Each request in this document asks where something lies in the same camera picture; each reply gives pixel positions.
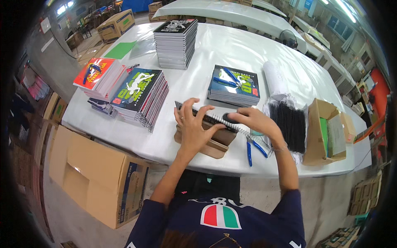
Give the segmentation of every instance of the woman's right hand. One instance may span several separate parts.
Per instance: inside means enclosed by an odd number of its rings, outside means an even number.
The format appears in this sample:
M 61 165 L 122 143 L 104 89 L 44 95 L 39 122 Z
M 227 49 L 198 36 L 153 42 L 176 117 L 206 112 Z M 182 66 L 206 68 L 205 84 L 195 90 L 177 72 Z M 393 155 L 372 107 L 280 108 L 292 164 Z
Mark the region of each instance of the woman's right hand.
M 272 141 L 283 142 L 284 140 L 277 124 L 258 109 L 239 108 L 237 109 L 237 113 L 229 113 L 227 117 L 246 125 L 252 130 L 263 133 Z

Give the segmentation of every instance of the green folder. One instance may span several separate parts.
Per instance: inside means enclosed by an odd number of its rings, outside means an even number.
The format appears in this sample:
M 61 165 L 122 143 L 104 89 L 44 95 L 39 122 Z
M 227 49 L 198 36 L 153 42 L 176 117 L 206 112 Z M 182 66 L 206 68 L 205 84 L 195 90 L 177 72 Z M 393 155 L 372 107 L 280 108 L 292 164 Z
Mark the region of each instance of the green folder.
M 135 45 L 134 42 L 120 42 L 113 49 L 111 49 L 104 57 L 111 59 L 122 59 Z
M 321 133 L 324 139 L 324 148 L 328 155 L 328 132 L 327 132 L 327 120 L 320 117 Z

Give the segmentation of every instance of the navy t-shirt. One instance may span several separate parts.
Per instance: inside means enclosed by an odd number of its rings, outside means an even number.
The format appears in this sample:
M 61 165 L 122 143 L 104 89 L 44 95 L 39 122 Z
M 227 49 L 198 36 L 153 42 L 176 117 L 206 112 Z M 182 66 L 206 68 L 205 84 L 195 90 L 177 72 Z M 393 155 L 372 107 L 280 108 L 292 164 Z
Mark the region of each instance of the navy t-shirt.
M 158 247 L 165 229 L 195 232 L 198 247 L 213 245 L 224 233 L 241 247 L 258 240 L 276 247 L 306 246 L 299 190 L 285 193 L 271 214 L 222 197 L 190 199 L 171 214 L 164 204 L 145 200 L 125 247 Z

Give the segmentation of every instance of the woman's left hand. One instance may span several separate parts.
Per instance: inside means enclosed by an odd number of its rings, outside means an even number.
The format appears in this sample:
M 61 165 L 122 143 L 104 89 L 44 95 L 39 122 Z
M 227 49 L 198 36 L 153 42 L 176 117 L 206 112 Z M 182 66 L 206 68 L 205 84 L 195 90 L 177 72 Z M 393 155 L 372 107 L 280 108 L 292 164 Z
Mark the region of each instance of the woman's left hand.
M 195 102 L 199 101 L 200 99 L 198 98 L 186 100 L 179 113 L 177 108 L 174 108 L 175 120 L 182 128 L 182 142 L 178 155 L 189 161 L 207 144 L 216 131 L 226 128 L 224 124 L 219 123 L 213 125 L 208 130 L 204 130 L 201 126 L 202 119 L 208 110 L 213 110 L 215 107 L 211 105 L 203 106 L 195 117 L 193 116 L 192 106 Z

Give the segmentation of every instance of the red notebook cover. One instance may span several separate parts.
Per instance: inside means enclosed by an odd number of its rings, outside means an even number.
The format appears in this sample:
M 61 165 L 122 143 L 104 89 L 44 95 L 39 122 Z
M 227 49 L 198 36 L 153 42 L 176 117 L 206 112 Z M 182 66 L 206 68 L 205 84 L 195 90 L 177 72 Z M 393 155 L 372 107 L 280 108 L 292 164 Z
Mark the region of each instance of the red notebook cover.
M 115 61 L 115 59 L 104 59 L 104 58 L 92 58 L 88 64 L 80 71 L 80 73 L 77 75 L 75 80 L 73 81 L 74 85 L 80 86 L 87 88 L 89 90 L 92 90 L 95 85 L 98 83 L 100 78 L 105 74 L 105 72 L 109 69 L 110 65 Z M 101 68 L 101 73 L 99 73 L 95 69 L 91 69 L 90 74 L 88 75 L 85 84 L 84 82 L 84 76 L 87 73 L 88 67 L 90 64 L 97 65 Z

